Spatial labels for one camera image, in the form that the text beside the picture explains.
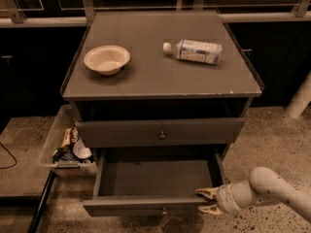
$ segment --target drawer handle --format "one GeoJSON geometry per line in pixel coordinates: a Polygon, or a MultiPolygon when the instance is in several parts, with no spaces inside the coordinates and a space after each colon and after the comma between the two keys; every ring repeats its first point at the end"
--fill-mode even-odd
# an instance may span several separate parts
{"type": "Polygon", "coordinates": [[[166,135],[165,135],[164,131],[161,131],[161,133],[159,134],[158,138],[160,140],[165,140],[166,139],[166,135]]]}

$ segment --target bottle cap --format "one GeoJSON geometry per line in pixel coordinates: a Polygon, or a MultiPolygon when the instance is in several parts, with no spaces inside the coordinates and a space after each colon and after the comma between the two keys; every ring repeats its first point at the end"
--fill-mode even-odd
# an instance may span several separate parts
{"type": "Polygon", "coordinates": [[[164,52],[167,52],[167,53],[170,53],[172,51],[172,46],[170,43],[164,43],[163,44],[163,51],[164,52]]]}

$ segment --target drawer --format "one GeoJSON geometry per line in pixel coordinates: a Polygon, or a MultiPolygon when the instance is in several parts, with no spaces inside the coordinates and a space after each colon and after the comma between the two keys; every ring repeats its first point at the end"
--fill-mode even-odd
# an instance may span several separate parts
{"type": "Polygon", "coordinates": [[[52,162],[52,155],[55,149],[59,148],[63,142],[67,128],[74,126],[72,110],[69,105],[62,106],[55,117],[50,132],[42,147],[40,154],[40,164],[54,171],[62,178],[72,176],[95,176],[97,165],[92,163],[80,163],[79,161],[58,161],[52,162]]]}
{"type": "Polygon", "coordinates": [[[225,183],[220,146],[138,147],[102,151],[91,216],[149,216],[197,213],[211,202],[195,195],[225,183]]]}
{"type": "Polygon", "coordinates": [[[89,148],[230,144],[245,119],[198,118],[76,122],[89,148]]]}

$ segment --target white pipe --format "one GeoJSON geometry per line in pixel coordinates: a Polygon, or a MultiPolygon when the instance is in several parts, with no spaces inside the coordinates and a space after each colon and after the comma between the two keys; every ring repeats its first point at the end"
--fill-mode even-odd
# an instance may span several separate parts
{"type": "Polygon", "coordinates": [[[286,113],[294,119],[298,119],[311,101],[311,72],[302,83],[291,103],[286,108],[286,113]]]}

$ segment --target black pole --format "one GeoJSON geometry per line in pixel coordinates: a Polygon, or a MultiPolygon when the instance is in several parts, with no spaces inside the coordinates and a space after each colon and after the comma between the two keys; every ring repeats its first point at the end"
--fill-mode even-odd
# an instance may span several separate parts
{"type": "Polygon", "coordinates": [[[42,194],[41,194],[39,205],[36,209],[36,212],[32,218],[30,226],[28,228],[28,233],[35,233],[37,230],[42,212],[45,209],[45,206],[46,206],[49,194],[50,194],[50,190],[51,190],[54,178],[55,178],[55,173],[53,171],[50,171],[49,176],[47,178],[47,182],[46,182],[45,187],[44,187],[42,194]]]}

